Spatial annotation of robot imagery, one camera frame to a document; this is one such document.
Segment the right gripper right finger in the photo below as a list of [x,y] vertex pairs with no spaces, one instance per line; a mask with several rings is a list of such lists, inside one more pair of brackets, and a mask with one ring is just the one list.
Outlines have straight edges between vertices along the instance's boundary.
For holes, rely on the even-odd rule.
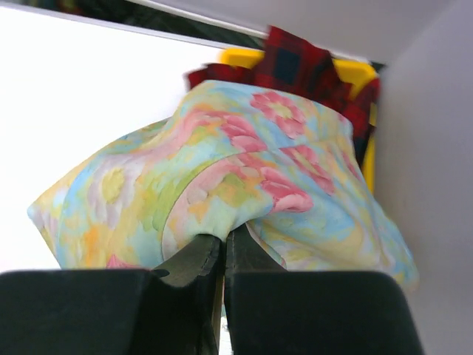
[[404,293],[377,271],[287,271],[246,226],[226,240],[235,354],[423,354]]

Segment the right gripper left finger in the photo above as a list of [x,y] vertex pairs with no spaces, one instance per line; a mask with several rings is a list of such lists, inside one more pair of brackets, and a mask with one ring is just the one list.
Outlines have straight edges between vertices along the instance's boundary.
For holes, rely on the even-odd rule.
[[216,354],[222,244],[199,235],[156,269],[1,275],[3,354]]

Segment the pastel floral skirt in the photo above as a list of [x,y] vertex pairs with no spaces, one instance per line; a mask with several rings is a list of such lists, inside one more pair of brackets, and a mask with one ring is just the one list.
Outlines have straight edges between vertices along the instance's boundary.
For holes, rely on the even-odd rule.
[[356,163],[352,125],[290,93],[225,81],[105,146],[27,213],[63,268],[154,268],[239,226],[291,271],[418,271]]

